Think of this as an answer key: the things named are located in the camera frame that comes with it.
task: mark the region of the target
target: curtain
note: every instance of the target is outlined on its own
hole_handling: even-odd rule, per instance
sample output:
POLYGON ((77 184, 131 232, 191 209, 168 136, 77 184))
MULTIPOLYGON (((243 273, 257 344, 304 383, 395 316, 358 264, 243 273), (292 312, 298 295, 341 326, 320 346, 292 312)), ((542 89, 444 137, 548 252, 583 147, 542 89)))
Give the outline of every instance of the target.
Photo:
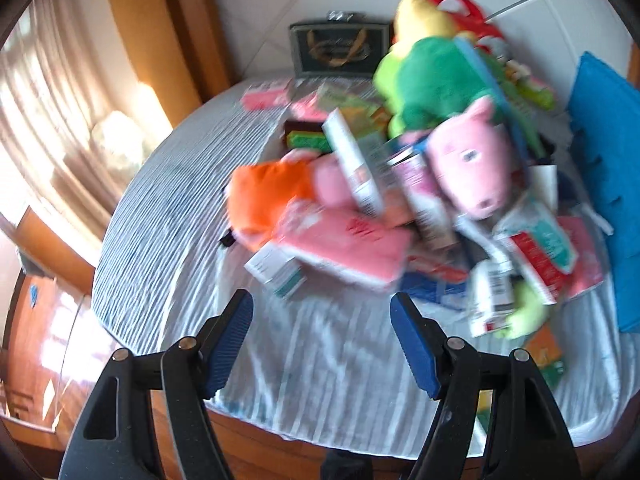
POLYGON ((154 146, 113 109, 83 40, 74 0, 32 1, 0 51, 0 144, 36 213, 65 241, 70 232, 81 238, 85 250, 76 251, 95 265, 111 215, 154 146))

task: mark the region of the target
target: white bedsheet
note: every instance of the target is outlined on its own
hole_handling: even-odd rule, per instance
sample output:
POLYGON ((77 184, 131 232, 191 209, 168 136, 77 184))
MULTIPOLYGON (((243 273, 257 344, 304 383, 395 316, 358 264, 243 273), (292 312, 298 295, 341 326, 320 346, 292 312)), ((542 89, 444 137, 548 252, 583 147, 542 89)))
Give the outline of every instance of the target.
MULTIPOLYGON (((196 333, 236 288, 246 288, 254 321, 212 407, 285 438, 415 459, 436 403, 417 388, 404 360, 389 297, 312 272, 283 301, 244 270, 247 250, 218 245, 230 172, 275 156, 280 145, 283 110, 246 113, 238 105, 245 86, 188 117, 130 184, 105 237, 93 309, 141 354, 196 333)), ((543 127, 552 130, 556 139, 566 136, 561 122, 543 127)), ((472 339, 460 314, 419 307, 478 350, 507 354, 522 343, 472 339)), ((610 276, 563 306, 552 329, 566 365, 556 400, 574 444, 594 442, 611 432, 640 388, 640 335, 618 333, 610 276)), ((469 455, 481 453, 479 431, 469 455)))

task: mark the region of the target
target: pig plush ear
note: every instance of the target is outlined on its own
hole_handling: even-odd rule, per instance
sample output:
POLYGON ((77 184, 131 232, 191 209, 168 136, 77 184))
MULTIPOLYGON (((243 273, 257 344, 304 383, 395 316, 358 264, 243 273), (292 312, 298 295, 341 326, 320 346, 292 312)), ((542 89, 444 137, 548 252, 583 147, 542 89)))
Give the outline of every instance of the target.
POLYGON ((464 115, 469 118, 477 119, 488 123, 494 116, 495 106, 491 96, 484 95, 473 101, 469 108, 466 109, 464 115))

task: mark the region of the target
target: pink pig plush toy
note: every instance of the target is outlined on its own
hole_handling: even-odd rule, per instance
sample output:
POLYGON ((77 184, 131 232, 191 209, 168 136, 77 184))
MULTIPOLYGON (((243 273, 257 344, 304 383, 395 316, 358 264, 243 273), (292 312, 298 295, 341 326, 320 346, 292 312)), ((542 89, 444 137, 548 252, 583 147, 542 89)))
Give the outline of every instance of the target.
POLYGON ((461 212, 478 220, 504 206, 510 195, 510 147, 493 126, 493 114, 492 99, 481 97, 438 126, 427 142, 440 187, 461 212))

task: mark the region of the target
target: stuffed animal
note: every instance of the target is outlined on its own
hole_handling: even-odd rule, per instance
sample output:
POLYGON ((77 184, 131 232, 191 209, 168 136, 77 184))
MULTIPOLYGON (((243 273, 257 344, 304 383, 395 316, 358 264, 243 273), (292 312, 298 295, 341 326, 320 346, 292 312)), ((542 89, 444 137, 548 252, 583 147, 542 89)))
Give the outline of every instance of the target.
MULTIPOLYGON (((527 105, 515 86, 494 58, 482 50, 478 53, 512 103, 514 116, 529 147, 536 157, 544 156, 538 131, 523 113, 527 105)), ((402 122, 407 130, 433 128, 452 115, 462 113, 479 97, 493 95, 455 42, 447 38, 425 38, 415 43, 398 69, 396 85, 403 103, 402 122)), ((493 120, 496 124, 502 122, 500 110, 496 110, 493 120)))
MULTIPOLYGON (((451 40, 458 28, 449 13, 425 0, 402 0, 396 28, 398 42, 373 77, 376 89, 386 99, 386 108, 394 115, 389 124, 390 137, 433 128, 462 113, 475 99, 492 93, 451 40)), ((493 56, 482 50, 479 54, 513 107, 534 155, 545 156, 529 107, 518 89, 493 56)), ((501 121, 498 110, 494 122, 501 121)))
POLYGON ((373 85, 386 100, 386 109, 393 114, 389 124, 389 136, 397 137, 404 132, 402 124, 402 101, 396 88, 396 77, 402 60, 409 54, 418 40, 439 36, 453 38, 458 32, 449 14, 438 10, 428 0, 401 0, 394 23, 396 43, 383 57, 373 76, 373 85))
POLYGON ((475 219, 487 218, 510 196, 510 146, 506 133, 493 126, 493 114, 491 98, 483 96, 438 126, 426 145, 440 187, 475 219))
POLYGON ((538 330, 549 318, 552 305, 542 303, 540 295, 525 281, 513 285, 514 311, 507 317, 508 327, 496 332, 497 337, 517 339, 538 330))
POLYGON ((271 240, 293 198, 327 208, 358 210, 333 154, 292 150, 281 160, 236 168, 227 187, 226 210, 236 239, 252 251, 271 240))

